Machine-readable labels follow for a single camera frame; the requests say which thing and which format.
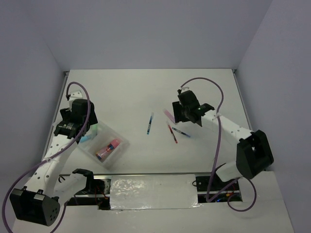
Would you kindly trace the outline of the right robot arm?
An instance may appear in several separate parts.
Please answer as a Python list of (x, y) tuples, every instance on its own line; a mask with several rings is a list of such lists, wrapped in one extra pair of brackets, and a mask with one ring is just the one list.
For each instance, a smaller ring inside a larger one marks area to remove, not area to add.
[(263, 131), (243, 128), (217, 113), (213, 106), (200, 104), (191, 90), (178, 90), (177, 97), (179, 101), (172, 103), (177, 123), (192, 122), (213, 132), (220, 132), (221, 139), (236, 149), (235, 160), (217, 168), (216, 175), (211, 178), (215, 189), (224, 189), (232, 179), (245, 177), (251, 180), (273, 164), (274, 157)]

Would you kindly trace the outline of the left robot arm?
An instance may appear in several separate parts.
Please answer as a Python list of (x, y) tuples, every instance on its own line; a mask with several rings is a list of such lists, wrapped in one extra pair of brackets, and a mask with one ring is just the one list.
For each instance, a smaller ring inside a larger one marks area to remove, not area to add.
[(52, 144), (33, 176), (21, 188), (14, 188), (10, 203), (18, 220), (51, 226), (61, 206), (79, 191), (85, 194), (95, 189), (94, 174), (77, 168), (61, 183), (60, 173), (81, 137), (90, 126), (97, 124), (94, 104), (86, 99), (70, 101), (70, 107), (61, 109), (62, 120), (56, 126)]

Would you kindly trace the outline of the blue highlighter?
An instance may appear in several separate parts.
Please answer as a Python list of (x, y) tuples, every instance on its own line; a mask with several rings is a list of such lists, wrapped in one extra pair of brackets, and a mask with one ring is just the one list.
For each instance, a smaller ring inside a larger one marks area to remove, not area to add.
[(83, 142), (86, 142), (88, 140), (92, 140), (94, 137), (92, 135), (86, 135), (86, 136), (83, 136), (81, 139), (80, 139), (80, 143), (83, 143)]

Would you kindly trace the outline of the green highlighter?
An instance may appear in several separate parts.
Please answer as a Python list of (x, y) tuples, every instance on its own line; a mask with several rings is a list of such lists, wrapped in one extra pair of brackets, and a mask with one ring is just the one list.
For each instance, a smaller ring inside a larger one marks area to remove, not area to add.
[(92, 133), (97, 135), (97, 131), (98, 131), (98, 124), (94, 124), (91, 126), (92, 129)]

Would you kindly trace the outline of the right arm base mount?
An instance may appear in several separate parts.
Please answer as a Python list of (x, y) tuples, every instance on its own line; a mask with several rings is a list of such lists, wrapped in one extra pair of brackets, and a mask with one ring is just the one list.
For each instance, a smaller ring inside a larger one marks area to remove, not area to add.
[[(196, 187), (197, 197), (199, 203), (206, 203), (206, 193), (207, 186), (209, 182), (210, 176), (196, 176), (195, 180), (192, 182), (192, 185)], [(230, 182), (222, 182), (220, 178), (217, 176), (214, 177), (214, 180), (211, 185), (209, 199), (216, 195), (222, 188), (228, 185)], [(225, 191), (219, 194), (212, 202), (227, 202), (230, 201), (242, 201), (242, 197), (240, 194), (240, 187), (238, 182), (235, 182), (231, 186), (229, 186)]]

